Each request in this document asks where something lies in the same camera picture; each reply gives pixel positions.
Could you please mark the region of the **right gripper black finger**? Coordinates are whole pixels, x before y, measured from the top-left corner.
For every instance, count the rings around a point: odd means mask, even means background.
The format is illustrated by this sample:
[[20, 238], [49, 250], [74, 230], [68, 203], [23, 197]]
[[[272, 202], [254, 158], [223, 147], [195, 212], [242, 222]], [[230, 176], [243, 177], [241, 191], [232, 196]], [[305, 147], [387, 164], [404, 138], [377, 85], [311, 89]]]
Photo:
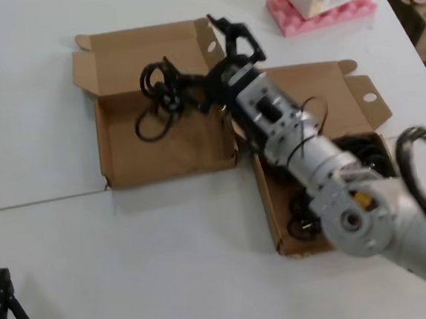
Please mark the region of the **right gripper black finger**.
[[[214, 18], [210, 14], [207, 14], [207, 18], [212, 26], [225, 37], [225, 60], [227, 62], [234, 65], [243, 65], [267, 60], [263, 49], [245, 23], [232, 23], [225, 17]], [[237, 41], [241, 38], [246, 39], [252, 47], [253, 53], [250, 56], [238, 54]]]
[[186, 106], [199, 112], [209, 111], [212, 103], [207, 99], [206, 76], [181, 73], [169, 59], [164, 57], [164, 104], [170, 112], [183, 113]]

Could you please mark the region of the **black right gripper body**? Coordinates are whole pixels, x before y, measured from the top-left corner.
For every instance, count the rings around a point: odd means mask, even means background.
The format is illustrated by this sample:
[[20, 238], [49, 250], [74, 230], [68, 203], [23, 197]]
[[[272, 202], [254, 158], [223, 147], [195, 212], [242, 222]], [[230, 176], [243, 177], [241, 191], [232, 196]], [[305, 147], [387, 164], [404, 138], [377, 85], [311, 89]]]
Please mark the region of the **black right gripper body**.
[[206, 107], [230, 106], [237, 94], [261, 73], [244, 54], [225, 57], [203, 79]]

